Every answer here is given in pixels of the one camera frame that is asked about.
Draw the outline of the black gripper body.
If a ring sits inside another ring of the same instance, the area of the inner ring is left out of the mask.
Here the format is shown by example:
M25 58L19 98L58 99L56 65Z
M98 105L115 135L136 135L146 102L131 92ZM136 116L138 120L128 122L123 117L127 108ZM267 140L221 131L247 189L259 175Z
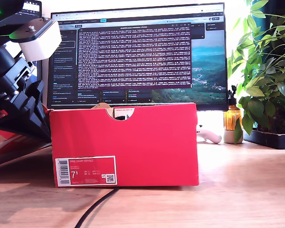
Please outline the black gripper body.
M13 58L4 45L0 46L0 103L25 90L25 83L36 66L23 57Z

